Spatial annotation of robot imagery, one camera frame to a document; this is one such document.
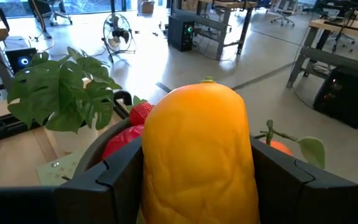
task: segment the red object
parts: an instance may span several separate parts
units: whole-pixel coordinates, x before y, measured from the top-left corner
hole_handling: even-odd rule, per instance
[[[144,124],[147,115],[152,111],[153,105],[148,102],[135,105],[129,113],[129,120],[133,126]]]
[[[121,131],[118,135],[114,136],[107,143],[107,146],[104,148],[104,152],[102,155],[102,160],[109,157],[111,154],[115,153],[122,146],[125,146],[130,141],[139,137],[143,132],[143,124],[138,126],[132,126]]]

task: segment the white pot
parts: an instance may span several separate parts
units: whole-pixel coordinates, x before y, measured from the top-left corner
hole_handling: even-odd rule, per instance
[[[92,128],[89,128],[88,125],[83,126],[77,134],[72,131],[52,131],[52,134],[58,149],[68,153],[86,150],[99,136],[94,125]]]

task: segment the floor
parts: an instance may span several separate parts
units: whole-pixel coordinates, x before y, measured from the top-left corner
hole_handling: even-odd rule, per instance
[[[294,90],[285,88],[298,45],[304,39],[311,14],[293,17],[295,27],[271,24],[271,15],[261,9],[254,12],[247,33],[242,54],[235,55],[236,47],[224,49],[222,61],[214,57],[216,43],[197,37],[201,55],[197,52],[179,52],[169,47],[158,28],[160,21],[167,21],[166,10],[156,10],[152,17],[137,17],[136,12],[123,13],[129,20],[136,42],[135,54],[121,54],[114,58],[111,76],[133,95],[158,102],[168,91],[190,83],[196,83],[205,76],[212,76],[218,83],[227,85],[240,94],[247,105],[250,131],[257,134],[265,129],[267,119],[275,121],[275,127],[296,137],[314,136],[326,147],[326,170],[358,183],[358,130],[312,110],[310,105],[322,80],[316,77],[299,78]],[[108,14],[73,16],[73,25],[59,21],[60,25],[48,27],[53,43],[43,40],[30,41],[39,51],[50,47],[51,56],[63,57],[68,45],[83,49],[90,55],[108,61],[103,49],[103,21]],[[241,31],[245,12],[232,13],[232,32],[228,39],[235,39]],[[24,38],[40,34],[34,18],[9,20],[11,40],[8,48],[24,44]],[[358,58],[358,39],[349,53],[348,47],[339,47],[337,53]],[[303,160],[296,144],[282,140]]]

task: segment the office chair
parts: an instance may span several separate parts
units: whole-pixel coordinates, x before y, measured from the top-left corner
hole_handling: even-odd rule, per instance
[[[296,13],[297,8],[298,0],[280,0],[277,4],[277,8],[275,9],[275,12],[280,16],[272,19],[270,22],[273,23],[277,20],[281,20],[281,26],[284,25],[284,21],[286,21],[287,24],[291,22],[292,27],[294,27],[295,23],[289,19],[289,17]]]
[[[38,0],[38,1],[49,5],[50,12],[42,14],[42,17],[50,16],[49,24],[51,26],[55,25],[55,21],[58,16],[68,19],[70,21],[70,25],[73,24],[73,21],[71,21],[71,17],[68,14],[64,12],[55,11],[55,5],[59,5],[63,0]]]

